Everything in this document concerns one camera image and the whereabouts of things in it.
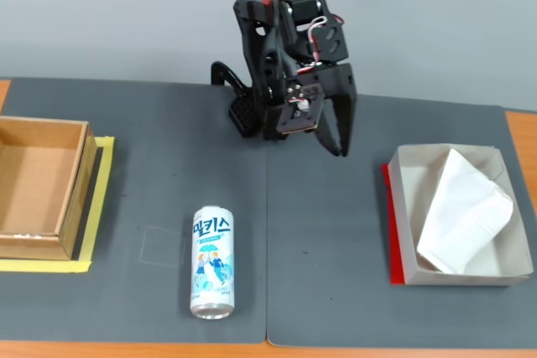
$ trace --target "cable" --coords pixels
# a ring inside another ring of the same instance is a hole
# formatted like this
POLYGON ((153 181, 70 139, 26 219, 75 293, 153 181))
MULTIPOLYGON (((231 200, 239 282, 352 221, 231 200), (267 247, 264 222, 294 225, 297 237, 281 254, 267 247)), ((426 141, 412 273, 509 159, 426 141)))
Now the cable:
MULTIPOLYGON (((332 17, 336 19, 336 21, 343 25, 345 23, 345 20, 343 18, 339 17, 337 14, 332 14, 332 17)), ((317 49, 317 45, 315 44, 315 39, 313 38, 313 29, 316 29, 317 27, 321 27, 323 24, 326 24, 328 21, 328 18, 325 16, 319 16, 311 20, 310 27, 308 28, 308 40, 310 41, 310 44, 313 46, 313 60, 315 61, 312 66, 306 66, 298 69, 296 71, 297 75, 301 75, 302 73, 305 73, 307 71, 313 70, 317 63, 319 63, 319 50, 317 49)))

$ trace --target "can label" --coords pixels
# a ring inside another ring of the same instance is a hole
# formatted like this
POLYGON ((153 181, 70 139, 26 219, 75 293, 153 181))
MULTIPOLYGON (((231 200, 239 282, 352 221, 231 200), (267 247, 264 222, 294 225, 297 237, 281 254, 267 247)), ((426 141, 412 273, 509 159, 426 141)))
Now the can label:
POLYGON ((235 306, 233 215, 215 206, 194 215, 190 306, 235 306))

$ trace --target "gray wall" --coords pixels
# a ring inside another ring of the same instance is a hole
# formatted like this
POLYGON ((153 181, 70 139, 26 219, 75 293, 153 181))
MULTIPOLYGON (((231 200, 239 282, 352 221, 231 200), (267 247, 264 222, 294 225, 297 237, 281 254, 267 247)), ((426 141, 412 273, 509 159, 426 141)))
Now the gray wall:
MULTIPOLYGON (((0 0, 0 76, 246 75, 234 0, 0 0)), ((358 92, 537 110, 537 0, 327 0, 358 92)))

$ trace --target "wooden table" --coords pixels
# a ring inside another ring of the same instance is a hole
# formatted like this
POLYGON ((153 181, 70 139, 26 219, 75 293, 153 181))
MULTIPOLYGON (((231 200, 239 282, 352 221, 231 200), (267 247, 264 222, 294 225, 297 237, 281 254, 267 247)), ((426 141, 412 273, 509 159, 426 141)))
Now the wooden table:
MULTIPOLYGON (((0 111, 9 90, 9 81, 0 81, 0 111)), ((508 124, 513 135, 524 178, 537 210, 537 115, 507 112, 508 124)), ((282 348, 264 342, 259 345, 162 345, 162 344, 107 344, 107 343, 60 343, 37 341, 0 341, 0 357, 94 358, 171 358, 171 357, 333 357, 333 358, 380 358, 380 357, 537 357, 535 350, 381 350, 381 349, 322 349, 282 348)))

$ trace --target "white can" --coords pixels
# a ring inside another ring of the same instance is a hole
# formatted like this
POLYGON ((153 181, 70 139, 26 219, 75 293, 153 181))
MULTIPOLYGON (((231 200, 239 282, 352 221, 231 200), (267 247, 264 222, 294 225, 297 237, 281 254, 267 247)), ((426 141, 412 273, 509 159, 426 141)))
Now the white can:
POLYGON ((234 308, 233 214, 208 205, 194 214, 190 311, 202 319, 223 319, 234 308))

